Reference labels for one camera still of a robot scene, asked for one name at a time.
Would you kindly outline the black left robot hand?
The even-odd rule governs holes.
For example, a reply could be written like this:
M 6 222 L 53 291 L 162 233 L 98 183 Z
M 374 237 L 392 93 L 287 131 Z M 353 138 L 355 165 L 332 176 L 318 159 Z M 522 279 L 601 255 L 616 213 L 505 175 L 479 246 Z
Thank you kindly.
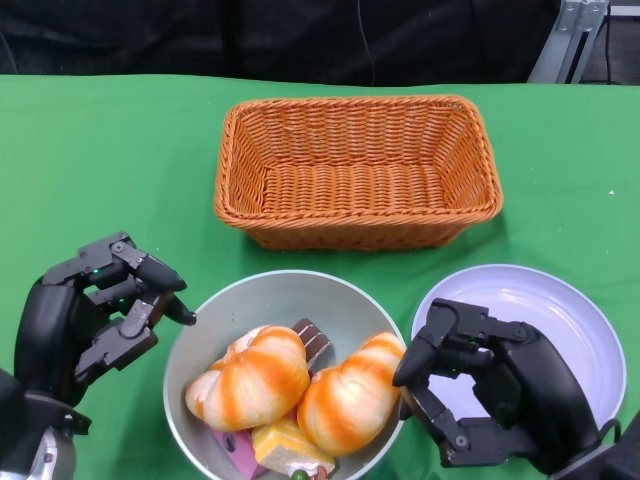
M 28 390 L 76 406 L 111 369 L 158 342 L 164 317 L 191 326 L 183 278 L 117 232 L 79 248 L 31 287 L 16 338 L 14 375 Z

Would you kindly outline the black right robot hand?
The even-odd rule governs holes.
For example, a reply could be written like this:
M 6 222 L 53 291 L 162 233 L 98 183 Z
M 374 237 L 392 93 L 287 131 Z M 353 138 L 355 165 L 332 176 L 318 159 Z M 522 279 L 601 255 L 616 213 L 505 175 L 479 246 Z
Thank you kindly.
M 456 419 L 429 379 L 468 375 L 486 416 Z M 418 418 L 444 467 L 483 467 L 511 457 L 551 475 L 602 442 L 578 380 L 550 340 L 488 308 L 435 299 L 393 377 L 402 416 Z

